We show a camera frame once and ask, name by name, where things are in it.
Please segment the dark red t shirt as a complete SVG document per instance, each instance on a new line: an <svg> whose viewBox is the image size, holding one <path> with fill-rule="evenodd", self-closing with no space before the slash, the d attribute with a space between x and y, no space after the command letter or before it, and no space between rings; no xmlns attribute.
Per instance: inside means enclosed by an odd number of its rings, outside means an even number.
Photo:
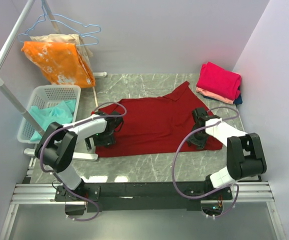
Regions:
<svg viewBox="0 0 289 240"><path fill-rule="evenodd" d="M171 93L159 97L125 98L100 110L122 114L123 126L114 133L115 144L98 146L101 158L176 152L195 124L192 111L208 107L192 92L185 81Z"/></svg>

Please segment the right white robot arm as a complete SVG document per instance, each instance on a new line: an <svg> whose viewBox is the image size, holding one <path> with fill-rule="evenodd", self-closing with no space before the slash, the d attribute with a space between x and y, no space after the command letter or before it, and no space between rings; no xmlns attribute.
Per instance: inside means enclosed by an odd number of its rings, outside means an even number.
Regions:
<svg viewBox="0 0 289 240"><path fill-rule="evenodd" d="M211 200L221 193L221 187L233 184L241 179L264 174L267 163L260 136L238 130L217 115L209 115L203 107L192 112L194 125L192 130L204 129L191 135L186 142L198 150L207 148L207 141L215 138L226 147L226 166L218 172L208 175L204 181L204 195Z"/></svg>

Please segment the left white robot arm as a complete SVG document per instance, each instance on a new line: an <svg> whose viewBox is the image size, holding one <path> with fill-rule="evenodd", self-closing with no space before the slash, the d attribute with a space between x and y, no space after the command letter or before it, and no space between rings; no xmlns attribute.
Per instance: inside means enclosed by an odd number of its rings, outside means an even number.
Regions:
<svg viewBox="0 0 289 240"><path fill-rule="evenodd" d="M110 114L98 111L71 124L53 122L47 127L34 155L43 166L50 168L43 171L55 173L67 187L67 196L73 201L79 201L83 198L85 189L84 181L72 166L76 144L85 141L88 150L114 145L116 128L123 123L123 115L117 111Z"/></svg>

